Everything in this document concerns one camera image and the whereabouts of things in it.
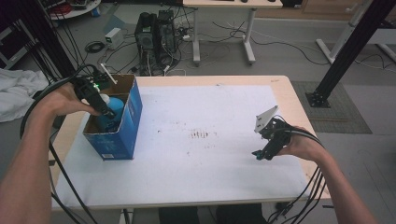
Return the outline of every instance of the gray floor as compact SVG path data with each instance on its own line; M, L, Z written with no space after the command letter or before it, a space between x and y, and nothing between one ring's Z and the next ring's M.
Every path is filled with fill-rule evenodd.
M102 15L93 18L89 14L67 21L78 48L85 55L83 48L94 40L104 40L104 35L114 25L128 29L128 34L134 32L135 18L142 11L156 11L158 8L103 5ZM223 26L233 24L233 21L220 23ZM335 42L347 23L345 21L289 21L289 20L256 20L253 38L260 43L252 44L257 62L249 65L240 40L228 40L221 43L210 43L207 40L218 38L211 36L227 36L230 31L216 27L209 21L200 25L202 42L201 66L196 68L191 62L191 44L183 44L182 58L185 59L176 67L176 71L168 76L226 76L226 75L285 75L294 81L321 81L330 65L317 65L309 62L304 55L294 47L274 42L287 41L303 50L306 56L316 63L326 63L324 55L319 52L315 40L323 39L329 46ZM127 42L134 42L134 38L127 38ZM392 61L376 46L367 45L357 60L373 55L382 55L385 64ZM90 54L87 63L96 64L103 52ZM132 44L115 53L106 63L115 69L122 68L136 55L136 45ZM318 133L324 146L334 155L342 167L346 177L353 187L373 211L380 223L396 222L396 104L392 98L396 95L396 66L390 65L388 70L382 67L379 57L371 57L365 64L353 63L346 71L341 82L361 115L369 125L373 134L342 134ZM135 66L137 61L129 64L122 72L127 72ZM29 57L23 58L15 68L37 70ZM19 142L18 132L21 121L19 119L0 123L2 150L0 150L0 175L3 176L12 157L13 148ZM319 206L308 216L304 223L335 223L332 209ZM274 211L274 205L263 205L266 217ZM293 209L299 211L300 204ZM113 217L106 216L100 223L118 223L120 211L113 211ZM134 210L134 223L159 223L157 209ZM207 207L200 207L201 223L215 223ZM53 215L52 223L70 223L60 214Z

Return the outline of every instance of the forearm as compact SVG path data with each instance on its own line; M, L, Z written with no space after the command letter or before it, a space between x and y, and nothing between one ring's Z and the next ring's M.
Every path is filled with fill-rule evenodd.
M0 217L5 223L50 222L48 148L53 119L32 114L28 121L0 186Z
M338 223L376 223L376 220L341 172L334 158L326 153L317 161L323 173Z

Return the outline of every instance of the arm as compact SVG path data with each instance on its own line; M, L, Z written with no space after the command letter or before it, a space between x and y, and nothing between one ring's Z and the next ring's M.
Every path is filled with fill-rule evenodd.
M377 223L373 214L361 200L341 172L332 155L320 144L300 135L293 135L288 146L278 155L293 155L314 161L324 178L332 196L338 223Z
M57 116L87 111L73 85L50 93L32 111L16 155L0 184L0 219L4 223L50 223L49 140Z

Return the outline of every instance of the floor mat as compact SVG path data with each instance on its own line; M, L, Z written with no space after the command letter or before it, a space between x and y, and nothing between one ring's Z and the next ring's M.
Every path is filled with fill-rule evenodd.
M305 93L313 92L318 82L292 81L291 84L315 132L372 133L341 83L337 84L328 99L330 108L311 107L306 99Z

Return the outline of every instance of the white towel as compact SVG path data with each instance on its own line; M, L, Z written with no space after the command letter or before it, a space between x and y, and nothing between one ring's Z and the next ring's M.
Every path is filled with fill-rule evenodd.
M32 96L48 85L41 71L9 71L0 68L0 122L23 117L34 101Z

